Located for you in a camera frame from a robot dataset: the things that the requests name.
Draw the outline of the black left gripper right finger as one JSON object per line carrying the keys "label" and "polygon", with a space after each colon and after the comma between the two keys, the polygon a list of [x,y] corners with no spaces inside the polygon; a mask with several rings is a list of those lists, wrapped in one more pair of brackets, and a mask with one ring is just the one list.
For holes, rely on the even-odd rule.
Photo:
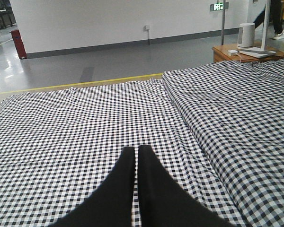
{"label": "black left gripper right finger", "polygon": [[150,145],[138,148],[138,199],[144,227],[230,227],[184,191]]}

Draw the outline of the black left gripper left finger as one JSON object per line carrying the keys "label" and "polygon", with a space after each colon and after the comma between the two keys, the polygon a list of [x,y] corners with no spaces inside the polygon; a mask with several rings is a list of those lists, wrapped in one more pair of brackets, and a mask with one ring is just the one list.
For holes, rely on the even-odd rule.
{"label": "black left gripper left finger", "polygon": [[53,227],[130,227],[135,176],[135,151],[124,147],[101,185]]}

